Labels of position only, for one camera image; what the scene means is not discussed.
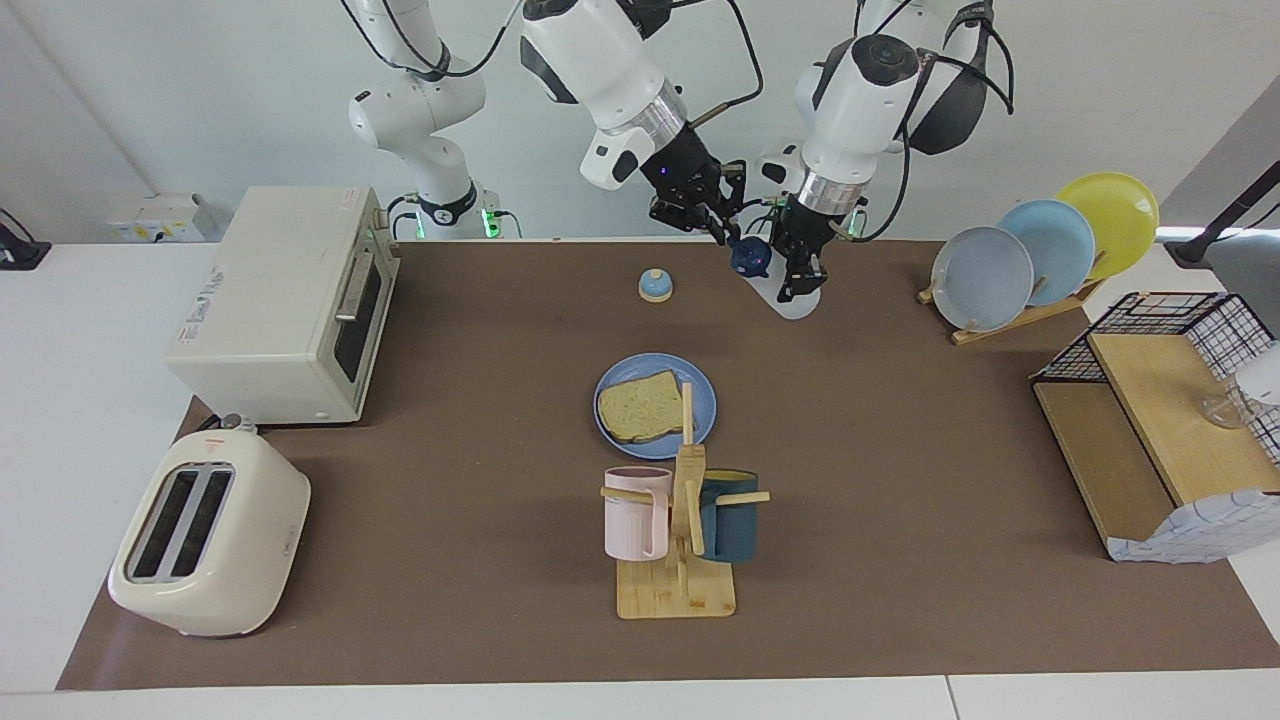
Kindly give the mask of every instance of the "white table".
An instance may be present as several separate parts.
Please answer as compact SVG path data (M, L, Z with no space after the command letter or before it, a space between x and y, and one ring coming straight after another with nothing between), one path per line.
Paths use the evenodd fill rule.
M64 245L35 273L0 274L0 717L1280 716L1280 670L51 693L186 410L161 356L211 256ZM1087 311L1140 288L1220 286L1155 249ZM1231 562L1280 635L1280 543Z

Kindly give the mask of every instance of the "slice of bread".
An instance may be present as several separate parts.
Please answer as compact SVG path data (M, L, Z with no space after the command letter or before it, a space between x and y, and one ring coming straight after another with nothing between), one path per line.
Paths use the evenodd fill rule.
M600 424L618 442L649 442L684 429L680 388L671 370L607 387L596 402Z

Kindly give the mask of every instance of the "black wire rack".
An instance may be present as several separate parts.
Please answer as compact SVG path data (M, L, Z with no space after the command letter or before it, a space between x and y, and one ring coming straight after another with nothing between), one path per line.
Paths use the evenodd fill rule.
M1032 382L1107 382L1089 347L1091 334L1187 336L1219 380L1261 355L1275 341L1275 336L1239 295L1135 292L1116 302ZM1280 465L1280 409L1257 418L1249 429L1271 461Z

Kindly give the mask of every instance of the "small blue bell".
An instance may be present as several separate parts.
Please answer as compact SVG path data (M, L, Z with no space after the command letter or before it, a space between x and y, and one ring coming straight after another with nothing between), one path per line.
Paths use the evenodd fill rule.
M733 272L744 278L769 277L769 261L773 260L773 250L769 243L750 236L737 242L730 243L731 255L728 259Z
M673 288L671 274L667 270L654 268L645 270L640 275L640 297L644 297L649 302L664 302L669 300Z

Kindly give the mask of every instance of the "pink mug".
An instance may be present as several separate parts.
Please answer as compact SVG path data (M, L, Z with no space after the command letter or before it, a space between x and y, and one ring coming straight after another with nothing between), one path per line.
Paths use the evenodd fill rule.
M632 562L666 557L671 470L612 468L604 471L604 487L643 492L653 498L652 505L617 497L604 498L604 552L609 557Z

